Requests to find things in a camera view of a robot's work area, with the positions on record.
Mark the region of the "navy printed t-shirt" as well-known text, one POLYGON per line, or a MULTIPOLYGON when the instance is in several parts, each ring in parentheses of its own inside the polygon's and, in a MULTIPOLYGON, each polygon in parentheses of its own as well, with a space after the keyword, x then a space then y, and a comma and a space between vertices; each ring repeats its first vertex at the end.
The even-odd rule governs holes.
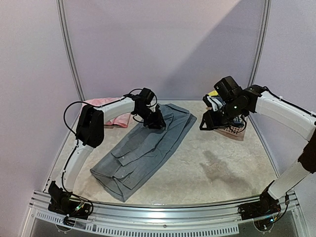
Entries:
MULTIPOLYGON (((220 110, 226 104, 219 95, 210 96, 209 101, 211 103, 212 110, 215 112, 220 110)), ((234 118, 231 126, 238 127, 238 128, 243 127, 244 121, 242 120, 242 117, 238 116, 234 118)))

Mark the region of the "grey-blue button shirt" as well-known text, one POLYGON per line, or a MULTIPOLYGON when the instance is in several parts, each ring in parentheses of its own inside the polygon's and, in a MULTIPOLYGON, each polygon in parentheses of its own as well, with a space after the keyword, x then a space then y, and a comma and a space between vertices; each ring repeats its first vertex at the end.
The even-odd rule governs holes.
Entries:
POLYGON ((115 199, 125 202, 175 153, 197 118, 174 104, 161 105, 166 126, 136 125, 90 172, 115 199))

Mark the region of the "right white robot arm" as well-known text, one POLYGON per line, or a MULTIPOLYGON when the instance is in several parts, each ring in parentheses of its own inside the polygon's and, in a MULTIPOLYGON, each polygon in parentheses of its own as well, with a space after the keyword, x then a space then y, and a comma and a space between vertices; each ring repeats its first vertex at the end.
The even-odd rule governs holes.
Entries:
POLYGON ((216 108, 214 102, 208 102, 211 107, 202 116, 200 130, 226 128, 232 125, 234 118, 257 113, 278 121, 307 141, 298 159, 268 187, 269 196, 256 203, 255 211, 259 215, 266 215, 274 208, 274 200, 279 199, 309 174, 315 173, 316 116, 275 96, 265 87, 254 85, 246 89, 224 88, 218 84, 215 89, 224 105, 216 108))

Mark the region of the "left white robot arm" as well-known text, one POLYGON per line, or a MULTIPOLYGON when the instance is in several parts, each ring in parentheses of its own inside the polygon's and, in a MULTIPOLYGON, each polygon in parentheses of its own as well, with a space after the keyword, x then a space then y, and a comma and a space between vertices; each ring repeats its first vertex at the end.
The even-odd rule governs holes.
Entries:
POLYGON ((56 178, 56 185, 65 192, 71 193, 76 178, 88 156, 104 140, 104 125, 108 121, 130 113, 140 116, 144 127, 161 129, 166 127, 158 104, 151 102, 156 95, 147 88, 143 88, 139 94, 128 93, 123 97, 100 106, 93 106, 87 102, 84 104, 78 119, 76 130, 70 130, 75 135, 75 146, 67 158, 63 169, 56 178))

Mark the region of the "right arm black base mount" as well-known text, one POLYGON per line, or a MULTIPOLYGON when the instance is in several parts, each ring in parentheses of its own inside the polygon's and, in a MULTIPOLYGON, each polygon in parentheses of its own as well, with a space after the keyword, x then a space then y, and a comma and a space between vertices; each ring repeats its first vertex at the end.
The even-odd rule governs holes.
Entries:
POLYGON ((273 181, 260 194, 258 201, 247 202, 239 205, 237 208, 242 220, 265 217, 264 219, 253 222, 254 226, 260 231, 263 231, 264 228, 273 226, 274 223, 279 221, 285 215, 290 202, 288 193, 285 193, 286 208, 282 213, 279 200, 274 199, 268 193, 268 189, 272 183, 273 181))

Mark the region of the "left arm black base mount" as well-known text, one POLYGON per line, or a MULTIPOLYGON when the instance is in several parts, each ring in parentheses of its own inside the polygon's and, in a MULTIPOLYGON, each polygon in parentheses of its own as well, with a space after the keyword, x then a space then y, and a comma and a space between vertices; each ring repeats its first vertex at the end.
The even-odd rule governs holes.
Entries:
POLYGON ((59 188, 55 181, 51 182, 48 194, 51 197, 48 210, 51 212, 64 215, 67 218, 84 220, 87 220, 93 213, 94 206, 91 201, 59 188))

